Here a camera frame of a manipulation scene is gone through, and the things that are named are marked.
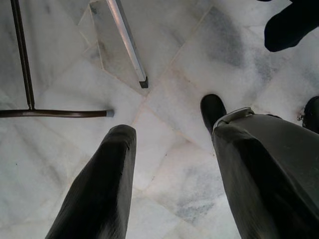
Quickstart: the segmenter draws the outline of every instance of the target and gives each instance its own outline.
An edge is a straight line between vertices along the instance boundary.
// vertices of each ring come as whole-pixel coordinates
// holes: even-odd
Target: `trouser leg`
[[[303,37],[318,27],[317,0],[294,1],[273,16],[265,28],[265,46],[272,52],[296,46]]]
[[[124,239],[135,154],[135,130],[112,128],[74,180],[46,238]]]
[[[319,238],[319,135],[252,115],[216,127],[212,139],[242,238]]]

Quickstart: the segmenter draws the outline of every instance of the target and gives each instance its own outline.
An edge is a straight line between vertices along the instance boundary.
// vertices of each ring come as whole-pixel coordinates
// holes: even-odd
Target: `person's foot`
[[[217,95],[210,94],[201,100],[200,110],[205,126],[212,134],[215,122],[226,114],[225,106]]]
[[[319,133],[319,96],[311,98],[306,104],[303,127]]]

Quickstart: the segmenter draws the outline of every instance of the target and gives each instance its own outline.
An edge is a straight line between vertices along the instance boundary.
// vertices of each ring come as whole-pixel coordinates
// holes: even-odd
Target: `floor tile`
[[[80,59],[42,95],[39,107],[60,110],[115,110],[114,118],[42,118],[46,126],[93,155],[110,128],[130,125],[143,97],[124,83]]]
[[[53,205],[67,186],[73,164],[85,154],[33,119],[15,119],[0,144],[0,210],[2,226],[27,218]],[[49,209],[41,219],[47,218]]]
[[[193,226],[224,193],[215,156],[190,142],[168,152],[145,192]]]
[[[211,139],[200,112],[203,96],[204,92],[191,84],[182,72],[172,69],[149,94],[147,104],[160,119],[211,152]]]
[[[0,229],[0,238],[5,239],[43,239],[47,235],[53,221],[23,223]]]
[[[20,6],[37,100],[81,55],[87,43],[58,1],[23,0]]]
[[[319,28],[317,27],[315,30],[313,30],[313,34],[316,36],[316,37],[319,37]]]
[[[79,22],[79,30],[89,46],[92,46],[94,43],[96,43],[97,36],[89,7],[87,7],[81,21]]]
[[[162,239],[180,219],[143,196],[132,199],[126,239]]]
[[[58,0],[75,24],[81,20],[90,0]]]
[[[0,110],[14,110],[15,104],[12,99],[0,89]],[[8,118],[0,119],[0,144],[4,140],[4,136],[10,128],[11,120]]]
[[[243,26],[265,26],[272,16],[289,6],[290,1],[213,0],[216,8]]]
[[[211,238],[241,238],[226,195],[221,195],[214,200],[213,207],[207,212],[205,217],[198,220],[197,227],[208,232]]]
[[[149,79],[148,90],[141,89],[114,20],[105,1],[91,3],[105,70],[117,76],[142,95],[152,90],[179,48],[190,36],[209,1],[123,1],[141,62]]]
[[[209,239],[209,237],[204,236],[192,225],[186,222],[181,222],[163,239]]]
[[[16,104],[27,107],[23,75],[10,1],[0,3],[0,84],[1,90]]]
[[[297,119],[308,100],[319,95],[318,49],[317,38],[306,36],[295,48],[289,63],[253,104],[253,109],[301,124]]]
[[[138,136],[133,185],[143,190],[152,181],[166,153],[184,139],[145,107],[133,127]]]
[[[233,111],[252,104],[291,54],[269,53],[262,39],[212,8],[173,68]]]
[[[89,62],[102,69],[102,62],[98,44],[95,43],[82,54]]]

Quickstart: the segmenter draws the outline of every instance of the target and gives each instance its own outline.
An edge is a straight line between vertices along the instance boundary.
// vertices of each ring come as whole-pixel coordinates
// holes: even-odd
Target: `metal pole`
[[[112,16],[114,18],[115,24],[120,32],[126,50],[130,56],[132,64],[134,66],[135,72],[138,76],[140,85],[142,88],[148,88],[148,78],[141,64],[140,57],[137,52],[137,48],[133,39],[133,35],[131,33],[129,24],[127,22],[122,4],[120,0],[106,0]]]
[[[61,118],[93,118],[113,117],[114,111],[56,111],[56,110],[9,110],[0,111],[0,118],[9,117],[61,117]]]
[[[32,82],[31,82],[28,54],[27,54],[26,45],[25,45],[19,0],[11,0],[11,7],[13,12],[16,38],[18,41],[18,47],[19,47],[19,53],[20,53],[26,101],[29,106],[29,110],[33,110],[34,109],[33,88],[32,88]]]

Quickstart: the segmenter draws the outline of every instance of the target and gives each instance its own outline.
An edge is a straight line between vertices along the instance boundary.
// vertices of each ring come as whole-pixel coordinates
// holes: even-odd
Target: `horizontal metal bar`
[[[95,118],[95,117],[113,117],[113,116],[114,116],[114,110],[108,110],[108,111],[56,111],[56,110],[0,111],[0,118],[10,118],[10,117]]]

